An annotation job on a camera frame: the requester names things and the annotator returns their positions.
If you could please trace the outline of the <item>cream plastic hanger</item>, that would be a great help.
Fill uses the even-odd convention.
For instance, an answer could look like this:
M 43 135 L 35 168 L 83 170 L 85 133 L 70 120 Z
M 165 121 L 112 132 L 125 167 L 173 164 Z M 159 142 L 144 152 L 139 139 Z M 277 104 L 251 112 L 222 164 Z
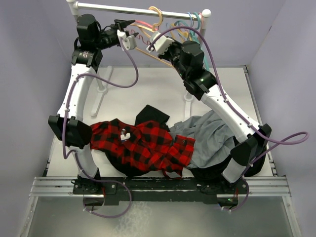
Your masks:
M 173 68 L 173 66 L 170 63 L 164 62 L 162 59 L 151 54 L 151 52 L 155 51 L 157 54 L 164 56 L 169 47 L 172 46 L 173 43 L 175 43 L 175 40 L 171 37 L 163 35 L 159 31 L 159 27 L 163 23 L 162 11 L 155 6 L 150 6 L 148 10 L 156 12 L 158 14 L 159 20 L 157 23 L 153 24 L 136 20 L 134 23 L 131 24 L 132 26 L 137 27 L 141 31 L 141 33 L 136 38 L 141 40 L 143 44 L 147 46 L 146 51 L 141 50 L 138 47 L 136 47 L 136 50 L 151 58 L 154 58 L 155 60 L 162 62 L 168 67 Z

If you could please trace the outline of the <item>red black plaid shirt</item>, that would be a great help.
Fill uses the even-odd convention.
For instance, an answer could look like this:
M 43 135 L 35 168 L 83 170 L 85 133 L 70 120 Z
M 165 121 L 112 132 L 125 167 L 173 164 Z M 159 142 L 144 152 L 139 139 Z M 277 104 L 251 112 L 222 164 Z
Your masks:
M 194 152 L 193 138 L 169 132 L 157 121 L 137 126 L 117 118 L 92 124 L 90 147 L 104 152 L 110 164 L 127 177 L 162 171 L 164 176 L 175 172 L 181 176 Z

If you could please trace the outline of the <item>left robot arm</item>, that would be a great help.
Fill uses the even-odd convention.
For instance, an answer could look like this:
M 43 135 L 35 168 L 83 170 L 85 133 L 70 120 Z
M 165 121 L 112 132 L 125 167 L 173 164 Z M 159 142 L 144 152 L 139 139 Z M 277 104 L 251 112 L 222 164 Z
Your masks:
M 102 60 L 102 50 L 120 46 L 129 54 L 136 48 L 136 33 L 126 29 L 135 20 L 114 20 L 101 27 L 92 14 L 77 18 L 77 38 L 71 60 L 71 76 L 63 103 L 55 116 L 50 116 L 48 124 L 58 140 L 62 141 L 64 159 L 73 155 L 78 167 L 77 180 L 84 182 L 84 188 L 91 194 L 101 190 L 102 182 L 90 148 L 92 129 L 83 122 L 83 111 L 89 88 L 94 79 L 113 85 L 114 83 L 98 75 Z

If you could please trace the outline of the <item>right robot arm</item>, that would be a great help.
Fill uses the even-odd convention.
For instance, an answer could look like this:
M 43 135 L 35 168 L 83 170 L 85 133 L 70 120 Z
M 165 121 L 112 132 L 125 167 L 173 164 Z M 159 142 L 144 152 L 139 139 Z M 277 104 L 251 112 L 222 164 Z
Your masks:
M 260 125 L 225 93 L 220 90 L 216 77 L 203 66 L 204 52 L 195 41 L 179 43 L 167 39 L 155 43 L 159 59 L 171 63 L 183 80 L 186 90 L 211 108 L 225 122 L 238 144 L 230 152 L 231 160 L 224 169 L 220 189 L 231 193 L 249 163 L 266 148 L 271 135 L 268 124 Z

